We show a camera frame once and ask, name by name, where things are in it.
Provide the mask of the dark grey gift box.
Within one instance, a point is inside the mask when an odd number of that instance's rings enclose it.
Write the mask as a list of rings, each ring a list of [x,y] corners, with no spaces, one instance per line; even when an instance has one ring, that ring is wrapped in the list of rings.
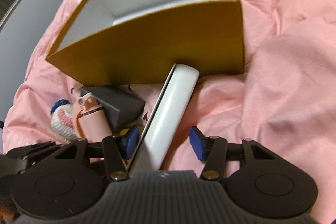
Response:
[[[113,132],[121,131],[135,122],[143,113],[145,101],[130,90],[113,85],[81,88],[80,96],[92,93],[103,106]]]

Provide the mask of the white pink crochet bunny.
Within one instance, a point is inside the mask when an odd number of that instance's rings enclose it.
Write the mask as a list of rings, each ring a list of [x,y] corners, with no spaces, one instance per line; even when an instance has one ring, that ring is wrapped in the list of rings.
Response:
[[[70,142],[77,139],[72,120],[73,106],[71,104],[58,106],[51,114],[51,128],[56,135],[64,141]]]

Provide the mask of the sailor plush toy blue hat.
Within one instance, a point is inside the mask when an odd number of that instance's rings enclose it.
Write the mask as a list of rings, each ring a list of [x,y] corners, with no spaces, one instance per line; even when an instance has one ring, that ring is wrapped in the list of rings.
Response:
[[[56,101],[55,104],[51,108],[51,114],[54,114],[56,109],[59,108],[60,106],[68,105],[68,104],[70,104],[70,102],[66,99],[60,99],[60,100]]]

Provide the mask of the white rectangular case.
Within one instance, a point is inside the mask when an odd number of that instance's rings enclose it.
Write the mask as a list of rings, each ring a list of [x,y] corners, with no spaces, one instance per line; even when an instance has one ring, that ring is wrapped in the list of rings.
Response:
[[[131,176],[139,171],[160,169],[198,77],[199,71],[192,67],[173,65],[128,164],[127,171]]]

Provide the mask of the pink bed duvet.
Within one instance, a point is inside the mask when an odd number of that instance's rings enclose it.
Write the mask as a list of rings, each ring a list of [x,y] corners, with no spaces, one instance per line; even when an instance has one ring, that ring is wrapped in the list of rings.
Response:
[[[81,85],[46,61],[81,0],[64,0],[37,43],[5,119],[3,149],[62,139],[50,127],[59,99]],[[162,164],[201,173],[189,129],[232,143],[251,138],[303,169],[318,185],[311,216],[335,220],[335,0],[241,0],[245,73],[198,80]]]

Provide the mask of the orange cardboard box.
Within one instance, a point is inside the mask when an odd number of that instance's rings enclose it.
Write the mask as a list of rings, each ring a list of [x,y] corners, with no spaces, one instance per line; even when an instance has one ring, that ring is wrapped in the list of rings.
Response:
[[[175,64],[241,74],[240,0],[82,0],[47,61],[86,86],[161,83]]]

